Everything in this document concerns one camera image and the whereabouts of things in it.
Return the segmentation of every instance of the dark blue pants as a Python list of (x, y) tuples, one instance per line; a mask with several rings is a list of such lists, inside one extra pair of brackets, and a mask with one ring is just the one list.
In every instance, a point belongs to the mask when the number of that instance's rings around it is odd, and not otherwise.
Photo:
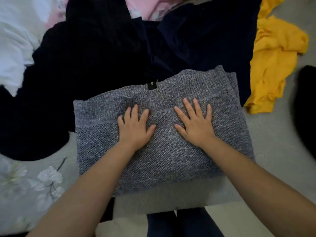
[(205, 208), (147, 215), (147, 237), (224, 237)]

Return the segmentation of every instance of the floral bedspread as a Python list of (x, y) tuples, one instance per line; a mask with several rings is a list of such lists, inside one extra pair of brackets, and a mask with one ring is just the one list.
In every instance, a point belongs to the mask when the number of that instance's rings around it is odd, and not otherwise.
[(79, 177), (76, 134), (53, 155), (16, 161), (0, 155), (0, 235), (30, 231)]

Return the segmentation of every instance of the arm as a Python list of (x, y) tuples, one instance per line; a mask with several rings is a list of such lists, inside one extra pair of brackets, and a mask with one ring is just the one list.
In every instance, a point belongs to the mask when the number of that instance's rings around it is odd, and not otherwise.
[(186, 129), (179, 125), (175, 128), (223, 170), (258, 219), (276, 237), (316, 236), (316, 205), (217, 138), (211, 106), (207, 106), (204, 118), (198, 101), (194, 99), (193, 103), (195, 111), (184, 99), (190, 118), (175, 107)]
[(118, 180), (126, 165), (143, 147), (155, 131), (152, 125), (146, 132), (149, 110), (145, 110), (138, 121), (138, 107), (129, 107), (118, 118), (119, 142), (79, 177), (43, 217), (28, 237), (87, 237), (92, 236)]

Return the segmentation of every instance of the person's left arm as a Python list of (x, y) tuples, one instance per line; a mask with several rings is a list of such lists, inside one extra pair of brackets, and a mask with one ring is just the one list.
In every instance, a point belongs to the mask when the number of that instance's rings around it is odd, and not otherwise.
[(155, 131), (146, 131), (149, 110), (138, 120), (138, 107), (118, 118), (119, 142), (113, 146), (53, 205), (27, 237), (88, 237), (97, 227), (119, 178), (134, 153)]

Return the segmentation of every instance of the forearm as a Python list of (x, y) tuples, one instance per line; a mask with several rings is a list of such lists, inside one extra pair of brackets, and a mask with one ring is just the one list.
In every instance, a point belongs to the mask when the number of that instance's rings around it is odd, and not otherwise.
[(216, 137), (203, 149), (275, 236), (316, 236), (312, 202)]
[(133, 154), (117, 143), (53, 205), (28, 237), (91, 236)]

